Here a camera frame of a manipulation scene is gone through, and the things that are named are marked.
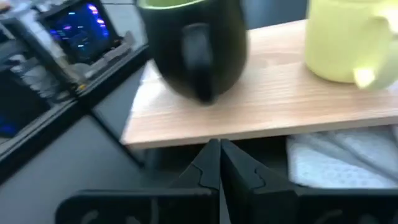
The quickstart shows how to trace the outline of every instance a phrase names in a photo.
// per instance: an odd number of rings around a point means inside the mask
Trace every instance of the light wood surface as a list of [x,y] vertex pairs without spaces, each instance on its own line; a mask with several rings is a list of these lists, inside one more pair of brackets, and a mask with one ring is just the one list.
[[146,149],[398,123],[398,90],[361,91],[308,71],[304,30],[305,21],[250,30],[246,69],[212,106],[176,95],[149,62],[123,142]]

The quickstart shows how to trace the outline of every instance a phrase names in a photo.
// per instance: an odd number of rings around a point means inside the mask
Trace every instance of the black mug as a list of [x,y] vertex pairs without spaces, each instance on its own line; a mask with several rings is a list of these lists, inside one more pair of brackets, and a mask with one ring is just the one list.
[[239,79],[247,57],[240,0],[138,0],[149,52],[177,93],[212,103]]

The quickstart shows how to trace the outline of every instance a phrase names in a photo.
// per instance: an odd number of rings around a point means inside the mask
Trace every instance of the dark gray desk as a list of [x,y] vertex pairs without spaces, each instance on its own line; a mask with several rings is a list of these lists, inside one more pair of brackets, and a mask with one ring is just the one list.
[[[243,4],[250,12],[246,13],[250,28],[303,19],[306,8],[306,0],[245,0]],[[140,72],[97,106],[117,133],[127,118],[139,76]],[[127,190],[148,181],[85,117],[0,186],[0,222],[51,224],[57,205],[77,190]],[[222,209],[222,223],[228,223]]]

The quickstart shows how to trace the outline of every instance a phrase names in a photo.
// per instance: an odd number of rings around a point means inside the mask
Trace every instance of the white cloth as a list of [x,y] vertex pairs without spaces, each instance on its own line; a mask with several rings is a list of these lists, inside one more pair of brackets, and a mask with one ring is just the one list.
[[398,126],[289,136],[291,181],[321,188],[398,187]]

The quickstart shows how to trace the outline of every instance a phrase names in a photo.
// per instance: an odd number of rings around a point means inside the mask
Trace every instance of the pale yellow mug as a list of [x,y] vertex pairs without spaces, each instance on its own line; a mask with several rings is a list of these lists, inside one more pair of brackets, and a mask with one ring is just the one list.
[[381,89],[398,79],[398,0],[310,0],[305,63],[322,78]]

